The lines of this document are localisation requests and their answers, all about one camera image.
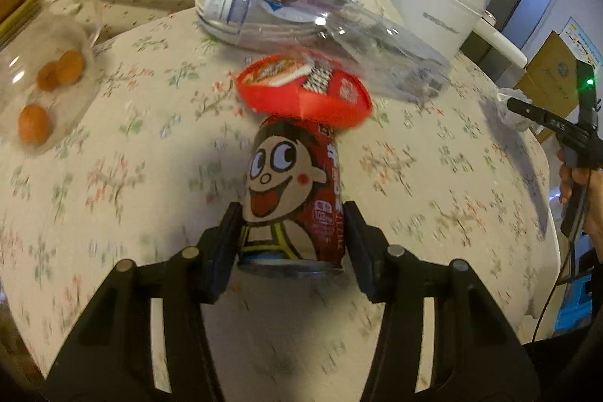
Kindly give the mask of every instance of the red can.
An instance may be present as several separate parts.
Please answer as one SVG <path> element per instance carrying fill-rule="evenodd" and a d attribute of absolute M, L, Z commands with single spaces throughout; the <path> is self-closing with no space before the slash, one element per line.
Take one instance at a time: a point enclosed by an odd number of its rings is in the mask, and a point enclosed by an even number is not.
<path fill-rule="evenodd" d="M 333 130 L 270 116 L 253 143 L 239 267 L 267 275 L 341 271 L 346 246 Z"/>

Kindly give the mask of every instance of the orange fruit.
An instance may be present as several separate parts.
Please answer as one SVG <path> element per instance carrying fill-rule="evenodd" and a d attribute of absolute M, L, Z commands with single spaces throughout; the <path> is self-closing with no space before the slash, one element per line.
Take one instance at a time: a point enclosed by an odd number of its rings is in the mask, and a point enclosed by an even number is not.
<path fill-rule="evenodd" d="M 37 76 L 37 86 L 40 91 L 52 93 L 57 88 L 57 66 L 58 62 L 53 60 L 40 69 Z"/>
<path fill-rule="evenodd" d="M 19 138 L 27 145 L 43 144 L 50 136 L 48 113 L 38 105 L 27 105 L 19 115 Z"/>
<path fill-rule="evenodd" d="M 68 50 L 61 55 L 57 64 L 57 80 L 61 85 L 73 84 L 84 71 L 84 57 L 77 50 Z"/>

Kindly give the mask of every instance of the floral tablecloth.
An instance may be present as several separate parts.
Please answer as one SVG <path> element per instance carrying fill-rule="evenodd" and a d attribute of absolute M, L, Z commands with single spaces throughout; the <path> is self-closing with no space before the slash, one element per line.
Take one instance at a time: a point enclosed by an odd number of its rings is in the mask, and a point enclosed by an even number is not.
<path fill-rule="evenodd" d="M 164 260 L 242 198 L 260 116 L 231 76 L 254 57 L 208 37 L 192 9 L 153 21 L 97 47 L 98 96 L 56 148 L 26 157 L 1 147 L 0 277 L 44 374 L 120 258 Z M 369 120 L 339 136 L 344 197 L 391 243 L 434 262 L 467 259 L 517 328 L 557 247 L 548 165 L 529 132 L 499 123 L 494 85 L 464 56 L 451 79 L 426 105 L 375 101 Z M 314 281 L 235 270 L 203 307 L 228 401 L 359 398 L 382 307 L 344 265 Z M 168 389 L 161 335 L 154 323 L 156 383 Z"/>

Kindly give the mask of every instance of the clear plastic bottle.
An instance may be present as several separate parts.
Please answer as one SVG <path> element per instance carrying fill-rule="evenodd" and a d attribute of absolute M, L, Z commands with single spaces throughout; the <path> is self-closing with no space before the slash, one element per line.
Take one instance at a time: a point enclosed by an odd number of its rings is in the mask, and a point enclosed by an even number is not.
<path fill-rule="evenodd" d="M 206 0 L 204 16 L 236 25 L 241 47 L 321 52 L 376 95 L 425 101 L 449 85 L 444 57 L 351 0 Z"/>

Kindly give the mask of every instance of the rice cooker handle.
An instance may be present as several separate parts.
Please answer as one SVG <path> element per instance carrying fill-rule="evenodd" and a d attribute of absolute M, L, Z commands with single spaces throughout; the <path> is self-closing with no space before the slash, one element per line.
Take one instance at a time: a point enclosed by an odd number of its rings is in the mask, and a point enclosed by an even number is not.
<path fill-rule="evenodd" d="M 528 58 L 522 53 L 522 51 L 485 19 L 480 18 L 473 28 L 473 31 L 520 69 L 523 69 L 526 65 L 528 65 Z"/>

